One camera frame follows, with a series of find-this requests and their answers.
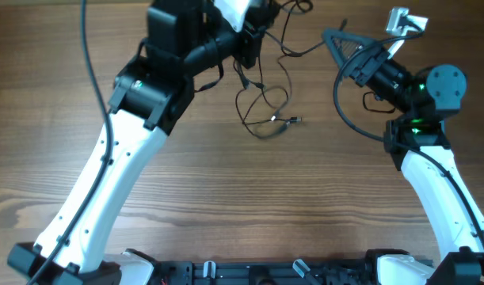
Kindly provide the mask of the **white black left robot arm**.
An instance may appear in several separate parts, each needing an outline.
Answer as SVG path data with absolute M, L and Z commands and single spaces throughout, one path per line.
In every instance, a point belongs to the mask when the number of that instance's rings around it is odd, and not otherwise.
M 101 103 L 93 153 L 58 214 L 34 242 L 18 243 L 8 265 L 30 284 L 149 284 L 160 265 L 129 249 L 105 251 L 139 175 L 197 93 L 194 78 L 233 58 L 255 64 L 275 1 L 154 1 L 147 35 Z

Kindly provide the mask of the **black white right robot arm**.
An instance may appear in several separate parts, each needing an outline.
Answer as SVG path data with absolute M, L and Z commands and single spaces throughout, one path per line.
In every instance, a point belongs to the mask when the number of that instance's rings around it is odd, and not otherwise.
M 413 40 L 425 30 L 384 40 L 328 28 L 322 40 L 339 71 L 333 84 L 333 103 L 343 78 L 368 87 L 401 112 L 389 120 L 382 135 L 356 126 L 342 110 L 337 113 L 355 132 L 381 142 L 395 168 L 416 192 L 440 250 L 436 268 L 406 251 L 376 249 L 367 253 L 375 284 L 484 284 L 484 216 L 455 165 L 445 134 L 445 120 L 457 114 L 467 91 L 467 78 L 456 66 L 443 64 L 410 74 L 396 63 L 386 46 Z

